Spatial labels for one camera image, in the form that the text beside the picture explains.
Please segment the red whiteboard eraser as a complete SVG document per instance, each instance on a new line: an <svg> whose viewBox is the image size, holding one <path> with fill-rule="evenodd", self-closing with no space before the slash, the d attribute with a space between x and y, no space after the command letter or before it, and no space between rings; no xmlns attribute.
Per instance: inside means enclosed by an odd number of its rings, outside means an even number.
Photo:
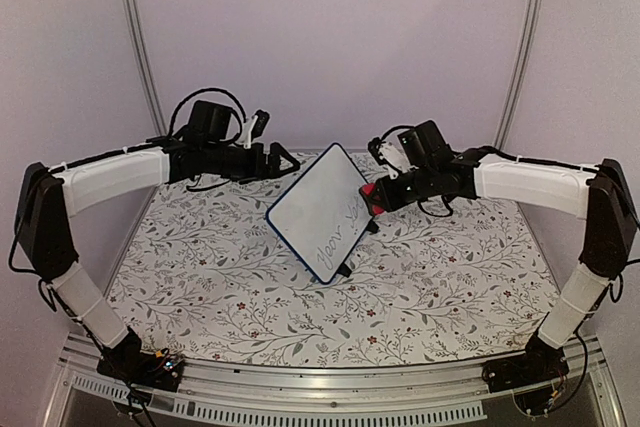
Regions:
<svg viewBox="0 0 640 427"><path fill-rule="evenodd" d="M383 199L380 197L375 183L362 186L359 189L359 194L365 203L368 213L372 217L385 213Z"/></svg>

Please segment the blue-framed whiteboard with writing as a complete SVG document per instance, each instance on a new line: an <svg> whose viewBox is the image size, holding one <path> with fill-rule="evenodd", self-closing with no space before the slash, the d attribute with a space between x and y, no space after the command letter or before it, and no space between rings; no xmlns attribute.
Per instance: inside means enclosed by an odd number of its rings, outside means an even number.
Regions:
<svg viewBox="0 0 640 427"><path fill-rule="evenodd" d="M342 276L339 266L347 265L368 233L366 226L373 217L359 194L365 184L345 148L333 143L266 211L267 224L323 285Z"/></svg>

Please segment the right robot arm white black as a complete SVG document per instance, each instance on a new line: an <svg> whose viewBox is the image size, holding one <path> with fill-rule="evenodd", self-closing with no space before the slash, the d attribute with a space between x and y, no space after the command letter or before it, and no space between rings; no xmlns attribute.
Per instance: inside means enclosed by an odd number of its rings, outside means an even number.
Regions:
<svg viewBox="0 0 640 427"><path fill-rule="evenodd" d="M639 215L621 162L588 163L509 154L493 145L454 149L432 120L397 125L370 140L387 172L362 187L373 215L439 198L510 201L523 212L555 280L558 299L517 362L537 383L555 354L597 311L609 285L635 264Z"/></svg>

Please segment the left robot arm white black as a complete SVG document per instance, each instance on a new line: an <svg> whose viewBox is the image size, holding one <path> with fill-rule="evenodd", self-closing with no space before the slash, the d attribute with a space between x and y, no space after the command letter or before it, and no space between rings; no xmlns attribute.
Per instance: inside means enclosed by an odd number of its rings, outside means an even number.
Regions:
<svg viewBox="0 0 640 427"><path fill-rule="evenodd" d="M10 252L23 252L26 267L10 270L38 278L46 300L62 308L128 381L148 373L139 335L115 312L77 246L83 216L115 199L199 177L220 184L249 184L297 172L299 161L283 145L260 138L270 119L231 106L196 101L183 126L162 136L67 164L26 168Z"/></svg>

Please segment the black whiteboard stand foot right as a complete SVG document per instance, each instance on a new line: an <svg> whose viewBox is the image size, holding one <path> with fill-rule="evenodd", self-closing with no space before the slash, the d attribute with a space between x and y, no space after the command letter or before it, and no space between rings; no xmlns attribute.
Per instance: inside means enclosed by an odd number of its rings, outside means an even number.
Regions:
<svg viewBox="0 0 640 427"><path fill-rule="evenodd" d="M366 226L366 231L371 234L376 234L379 232L379 226L375 221L370 220Z"/></svg>

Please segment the black whiteboard stand foot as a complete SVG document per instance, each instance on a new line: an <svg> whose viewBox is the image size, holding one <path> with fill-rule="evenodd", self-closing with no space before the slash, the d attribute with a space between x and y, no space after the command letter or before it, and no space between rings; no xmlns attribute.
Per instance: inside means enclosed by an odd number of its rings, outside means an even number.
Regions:
<svg viewBox="0 0 640 427"><path fill-rule="evenodd" d="M376 234L379 232L379 226L375 221L370 220L366 226L366 231L371 234Z"/></svg>
<svg viewBox="0 0 640 427"><path fill-rule="evenodd" d="M345 264L342 263L337 272L345 278L349 278L351 276L352 270Z"/></svg>

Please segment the black whiteboard stand foot left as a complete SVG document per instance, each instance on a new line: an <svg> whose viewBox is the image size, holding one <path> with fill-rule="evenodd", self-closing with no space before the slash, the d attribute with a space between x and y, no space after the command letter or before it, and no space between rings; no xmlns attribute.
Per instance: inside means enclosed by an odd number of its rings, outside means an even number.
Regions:
<svg viewBox="0 0 640 427"><path fill-rule="evenodd" d="M352 270L345 264L342 263L337 272L345 278L349 278L351 276Z"/></svg>

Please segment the floral patterned table mat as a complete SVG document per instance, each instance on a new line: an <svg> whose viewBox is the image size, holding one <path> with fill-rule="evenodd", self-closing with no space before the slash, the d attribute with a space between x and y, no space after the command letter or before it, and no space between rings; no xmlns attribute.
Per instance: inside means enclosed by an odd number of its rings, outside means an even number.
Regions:
<svg viewBox="0 0 640 427"><path fill-rule="evenodd" d="M151 350L275 366L455 361L524 347L558 290L515 203L379 219L323 285L266 222L289 180L155 194L108 299Z"/></svg>

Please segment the aluminium front rail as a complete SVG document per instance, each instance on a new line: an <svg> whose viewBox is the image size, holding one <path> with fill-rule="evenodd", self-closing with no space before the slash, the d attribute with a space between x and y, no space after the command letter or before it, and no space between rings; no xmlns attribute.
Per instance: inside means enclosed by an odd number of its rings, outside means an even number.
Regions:
<svg viewBox="0 0 640 427"><path fill-rule="evenodd" d="M98 353L68 337L56 367L47 426L625 426L596 337L565 348L570 368L556 411L535 414L544 383L491 391L484 360L373 368L288 368L190 360L174 392L128 400L97 371Z"/></svg>

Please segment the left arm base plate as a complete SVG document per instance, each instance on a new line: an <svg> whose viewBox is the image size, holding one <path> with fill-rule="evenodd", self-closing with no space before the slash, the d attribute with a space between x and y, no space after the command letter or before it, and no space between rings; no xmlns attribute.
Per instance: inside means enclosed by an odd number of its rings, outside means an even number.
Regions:
<svg viewBox="0 0 640 427"><path fill-rule="evenodd" d="M176 392L182 380L185 358L162 349L156 353L138 347L106 349L97 372L122 382Z"/></svg>

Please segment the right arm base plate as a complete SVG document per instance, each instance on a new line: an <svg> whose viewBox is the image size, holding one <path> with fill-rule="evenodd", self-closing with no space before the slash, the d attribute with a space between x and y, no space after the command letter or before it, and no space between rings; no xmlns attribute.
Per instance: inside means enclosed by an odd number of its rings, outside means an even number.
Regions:
<svg viewBox="0 0 640 427"><path fill-rule="evenodd" d="M483 364L481 378L491 393L527 387L569 373L562 348L527 347L521 354Z"/></svg>

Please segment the left aluminium frame post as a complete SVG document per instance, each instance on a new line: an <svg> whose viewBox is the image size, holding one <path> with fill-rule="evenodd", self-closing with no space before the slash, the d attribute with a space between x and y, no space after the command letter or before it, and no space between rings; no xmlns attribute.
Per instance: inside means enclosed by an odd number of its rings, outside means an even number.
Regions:
<svg viewBox="0 0 640 427"><path fill-rule="evenodd" d="M156 136L166 136L168 124L162 111L151 61L146 45L138 0L122 0L135 65Z"/></svg>

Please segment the aluminium frame post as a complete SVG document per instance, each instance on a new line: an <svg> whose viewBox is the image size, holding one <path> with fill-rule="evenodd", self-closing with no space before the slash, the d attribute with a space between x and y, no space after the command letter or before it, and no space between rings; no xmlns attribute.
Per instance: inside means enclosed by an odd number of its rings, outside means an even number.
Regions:
<svg viewBox="0 0 640 427"><path fill-rule="evenodd" d="M522 29L516 49L505 102L494 136L493 146L502 150L508 141L521 96L527 67L534 45L543 0L526 0Z"/></svg>
<svg viewBox="0 0 640 427"><path fill-rule="evenodd" d="M168 124L162 111L151 61L146 45L138 0L122 0L135 65L156 136L166 136Z"/></svg>

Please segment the right aluminium frame post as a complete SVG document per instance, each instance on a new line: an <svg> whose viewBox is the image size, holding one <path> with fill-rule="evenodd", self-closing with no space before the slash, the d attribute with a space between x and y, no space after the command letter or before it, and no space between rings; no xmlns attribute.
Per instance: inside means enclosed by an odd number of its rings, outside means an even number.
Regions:
<svg viewBox="0 0 640 427"><path fill-rule="evenodd" d="M494 136L493 146L502 150L508 141L521 96L527 67L534 45L543 0L526 0L522 29L516 49L505 102Z"/></svg>

